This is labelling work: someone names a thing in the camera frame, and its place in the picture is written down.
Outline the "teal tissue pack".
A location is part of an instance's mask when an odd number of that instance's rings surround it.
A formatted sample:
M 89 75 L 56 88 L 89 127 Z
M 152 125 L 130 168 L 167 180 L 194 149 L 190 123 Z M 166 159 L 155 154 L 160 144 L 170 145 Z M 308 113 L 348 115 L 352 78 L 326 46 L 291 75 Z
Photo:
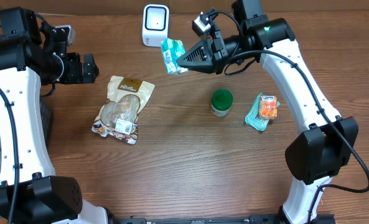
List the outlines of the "teal tissue pack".
M 263 132 L 268 123 L 272 120 L 272 119 L 260 119 L 258 116 L 258 111 L 259 111 L 259 99 L 261 97 L 261 95 L 264 95 L 262 93 L 260 93 L 256 99 L 253 102 L 253 105 L 249 111 L 249 113 L 246 115 L 245 117 L 245 123 L 248 124 L 249 126 L 255 128 L 257 131 L 261 131 Z
M 185 48 L 181 40 L 167 38 L 161 41 L 162 57 L 169 75 L 180 75 L 189 71 L 188 68 L 177 64 L 177 59 L 185 54 Z

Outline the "brown snack pouch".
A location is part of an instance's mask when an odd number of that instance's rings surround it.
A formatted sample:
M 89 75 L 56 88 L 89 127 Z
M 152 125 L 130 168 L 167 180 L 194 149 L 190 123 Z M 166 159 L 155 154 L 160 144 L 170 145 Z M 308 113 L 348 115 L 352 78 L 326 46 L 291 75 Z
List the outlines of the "brown snack pouch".
M 147 105 L 155 85 L 143 80 L 112 76 L 107 97 L 91 130 L 106 138 L 113 136 L 135 145 L 138 140 L 138 119 Z

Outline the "green lid jar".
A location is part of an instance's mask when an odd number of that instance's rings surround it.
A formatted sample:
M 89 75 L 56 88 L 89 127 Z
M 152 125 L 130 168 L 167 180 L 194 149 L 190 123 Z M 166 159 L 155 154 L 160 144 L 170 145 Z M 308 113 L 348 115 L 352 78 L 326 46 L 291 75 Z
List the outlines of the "green lid jar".
M 226 89 L 216 90 L 211 99 L 211 112 L 218 117 L 226 116 L 233 104 L 233 95 Z

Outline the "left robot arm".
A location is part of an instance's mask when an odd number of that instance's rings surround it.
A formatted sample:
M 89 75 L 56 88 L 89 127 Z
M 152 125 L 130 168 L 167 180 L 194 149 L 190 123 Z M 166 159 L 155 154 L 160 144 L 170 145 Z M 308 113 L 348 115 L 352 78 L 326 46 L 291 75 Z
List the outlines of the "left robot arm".
M 74 30 L 29 9 L 4 9 L 0 21 L 0 216 L 9 223 L 111 223 L 105 208 L 83 199 L 76 179 L 56 175 L 40 110 L 42 86 L 96 80 L 92 54 L 67 52 Z

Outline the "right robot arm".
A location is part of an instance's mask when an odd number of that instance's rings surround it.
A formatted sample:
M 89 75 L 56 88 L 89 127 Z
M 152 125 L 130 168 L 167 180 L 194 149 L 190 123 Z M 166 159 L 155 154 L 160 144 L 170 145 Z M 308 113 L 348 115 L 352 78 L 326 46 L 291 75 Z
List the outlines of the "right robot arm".
M 325 188 L 348 164 L 358 134 L 353 118 L 343 118 L 319 89 L 304 62 L 289 23 L 271 20 L 258 1 L 236 1 L 231 19 L 238 35 L 224 38 L 212 9 L 193 20 L 197 45 L 177 63 L 202 73 L 222 73 L 231 63 L 254 58 L 271 75 L 287 103 L 298 137 L 286 149 L 293 175 L 289 196 L 277 215 L 252 215 L 251 223 L 334 223 L 333 215 L 319 215 Z

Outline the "orange snack packet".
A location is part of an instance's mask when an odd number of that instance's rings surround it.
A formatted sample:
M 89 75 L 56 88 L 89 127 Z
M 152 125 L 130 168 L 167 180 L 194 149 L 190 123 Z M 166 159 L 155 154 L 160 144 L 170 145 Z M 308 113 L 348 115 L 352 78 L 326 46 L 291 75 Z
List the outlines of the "orange snack packet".
M 260 119 L 275 119 L 278 115 L 276 96 L 261 95 L 259 99 L 258 116 Z

